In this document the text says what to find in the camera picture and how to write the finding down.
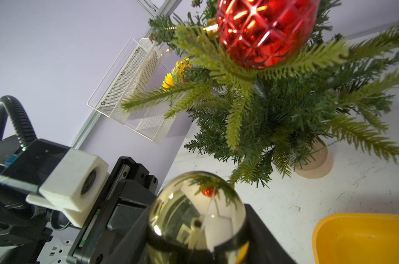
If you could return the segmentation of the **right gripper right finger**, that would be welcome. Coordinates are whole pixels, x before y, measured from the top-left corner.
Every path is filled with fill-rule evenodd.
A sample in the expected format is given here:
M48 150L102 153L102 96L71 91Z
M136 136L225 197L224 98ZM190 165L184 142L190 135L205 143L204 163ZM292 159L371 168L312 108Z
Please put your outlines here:
M247 264L296 264L265 226L251 205L246 204L250 247Z

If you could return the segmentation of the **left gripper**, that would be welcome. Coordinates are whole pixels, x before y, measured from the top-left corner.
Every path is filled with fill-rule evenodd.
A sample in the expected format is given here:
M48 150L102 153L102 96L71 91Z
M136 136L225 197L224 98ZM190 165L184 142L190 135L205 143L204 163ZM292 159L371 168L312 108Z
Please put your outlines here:
M103 264L156 198L158 180L131 157L120 157L66 257Z

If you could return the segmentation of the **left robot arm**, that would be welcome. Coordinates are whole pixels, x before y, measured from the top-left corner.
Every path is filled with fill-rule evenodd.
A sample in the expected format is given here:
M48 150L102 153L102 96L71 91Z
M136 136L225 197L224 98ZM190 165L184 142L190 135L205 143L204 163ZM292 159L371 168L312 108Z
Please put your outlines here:
M0 246L14 246L11 264L106 264L134 237L125 263L139 263L145 241L138 220L152 203L157 178L130 157L113 170L98 156L33 136L0 137ZM70 249L52 231L78 229Z

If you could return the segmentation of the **red faceted ornament ball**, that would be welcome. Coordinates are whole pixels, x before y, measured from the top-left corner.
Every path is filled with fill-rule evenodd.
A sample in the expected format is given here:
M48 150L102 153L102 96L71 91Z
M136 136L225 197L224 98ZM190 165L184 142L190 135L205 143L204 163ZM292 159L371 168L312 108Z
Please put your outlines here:
M246 69L274 66L308 40L319 5L317 0L218 1L220 43Z

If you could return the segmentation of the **silver ornament ball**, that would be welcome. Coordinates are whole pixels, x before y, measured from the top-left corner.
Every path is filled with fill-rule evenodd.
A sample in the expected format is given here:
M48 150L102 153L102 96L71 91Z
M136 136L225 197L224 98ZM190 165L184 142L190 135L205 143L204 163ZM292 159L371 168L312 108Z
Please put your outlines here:
M192 171L172 179L148 218L153 264L244 264L249 251L247 212L221 177Z

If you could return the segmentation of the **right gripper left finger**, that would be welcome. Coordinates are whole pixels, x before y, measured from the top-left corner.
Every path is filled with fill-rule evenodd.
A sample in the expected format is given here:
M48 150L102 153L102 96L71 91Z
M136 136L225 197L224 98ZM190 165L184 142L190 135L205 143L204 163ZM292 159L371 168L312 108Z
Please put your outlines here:
M147 227L151 206L129 229L114 251L103 260L103 264L150 264L148 257Z

